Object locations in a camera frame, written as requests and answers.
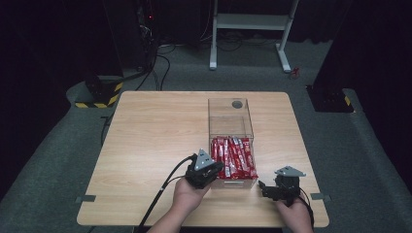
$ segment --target gray carpet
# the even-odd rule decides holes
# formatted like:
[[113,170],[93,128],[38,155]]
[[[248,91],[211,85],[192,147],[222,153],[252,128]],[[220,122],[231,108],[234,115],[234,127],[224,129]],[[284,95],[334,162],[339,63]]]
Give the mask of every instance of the gray carpet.
[[[345,89],[356,109],[352,114],[317,113],[312,107],[305,85],[315,80],[330,43],[287,43],[292,67],[300,68],[300,77],[292,80],[283,73],[274,44],[258,42],[245,43],[235,51],[219,50],[216,71],[209,71],[208,49],[161,48],[159,53],[171,62],[163,89],[287,92],[321,192],[331,198],[326,202],[330,225],[316,232],[412,232],[411,195],[377,141],[356,93]],[[166,68],[165,60],[158,58],[155,71],[159,78]],[[135,89],[142,80],[126,82],[122,91]],[[82,85],[67,91],[72,103]],[[148,77],[141,90],[155,90],[154,76]],[[89,227],[76,221],[80,204],[75,200],[86,192],[100,152],[101,117],[115,109],[70,109],[2,200],[0,232],[88,231]],[[93,230],[130,231],[125,226]]]

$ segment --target transparent container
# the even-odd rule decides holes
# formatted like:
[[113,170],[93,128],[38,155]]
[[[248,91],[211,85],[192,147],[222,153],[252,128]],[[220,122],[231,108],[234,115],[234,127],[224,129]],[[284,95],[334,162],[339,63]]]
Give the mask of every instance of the transparent container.
[[[209,99],[209,153],[212,155],[212,141],[217,138],[248,139],[255,165],[251,116],[246,98],[211,98]],[[219,179],[212,183],[212,188],[251,188],[256,182],[252,179]]]

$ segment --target white shelf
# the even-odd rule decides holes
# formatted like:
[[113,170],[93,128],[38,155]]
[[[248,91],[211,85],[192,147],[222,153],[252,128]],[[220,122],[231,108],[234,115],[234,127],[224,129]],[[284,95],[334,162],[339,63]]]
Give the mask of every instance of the white shelf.
[[217,28],[285,30],[288,16],[218,14]]

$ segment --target hand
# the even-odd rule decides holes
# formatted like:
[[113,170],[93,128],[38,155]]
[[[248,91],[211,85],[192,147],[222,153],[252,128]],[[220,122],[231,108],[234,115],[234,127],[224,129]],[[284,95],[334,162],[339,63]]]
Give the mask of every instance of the hand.
[[275,205],[286,226],[293,233],[313,233],[309,212],[302,200],[295,198],[289,207],[282,201],[276,201]]
[[210,189],[207,185],[203,189],[195,189],[185,178],[181,178],[176,182],[175,193],[173,195],[172,208],[179,212],[190,214],[201,203],[203,196]]

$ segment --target tabletop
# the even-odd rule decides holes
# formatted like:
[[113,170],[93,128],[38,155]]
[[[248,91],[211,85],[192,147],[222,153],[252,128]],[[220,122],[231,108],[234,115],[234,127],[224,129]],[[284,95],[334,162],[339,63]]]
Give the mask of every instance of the tabletop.
[[[161,185],[184,158],[209,148],[208,99],[246,98],[254,131],[259,180],[275,185],[274,172],[287,165],[302,171],[300,186],[319,193],[303,139],[284,92],[126,91],[110,129],[78,214],[81,225],[138,225]],[[182,176],[184,164],[175,173]],[[153,225],[172,203],[168,185],[146,221]],[[310,199],[315,227],[328,225],[323,200]],[[273,200],[250,189],[211,189],[183,226],[282,227]]]

